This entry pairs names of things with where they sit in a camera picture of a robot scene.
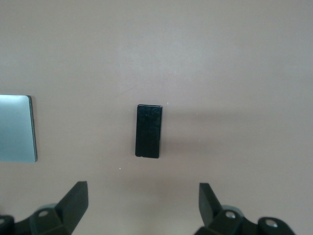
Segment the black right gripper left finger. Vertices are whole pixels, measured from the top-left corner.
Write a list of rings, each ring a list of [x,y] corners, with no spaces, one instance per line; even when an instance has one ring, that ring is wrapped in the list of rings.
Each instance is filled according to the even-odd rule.
[[[28,218],[16,222],[0,216],[2,235],[71,235],[88,208],[88,184],[77,182],[56,204],[42,206]]]

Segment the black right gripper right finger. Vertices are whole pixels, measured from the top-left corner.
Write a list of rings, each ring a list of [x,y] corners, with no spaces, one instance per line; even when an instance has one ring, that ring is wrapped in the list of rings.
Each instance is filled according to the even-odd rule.
[[[236,207],[222,206],[208,183],[199,184],[199,211],[204,226],[197,235],[293,235],[284,221],[262,217],[255,224]]]

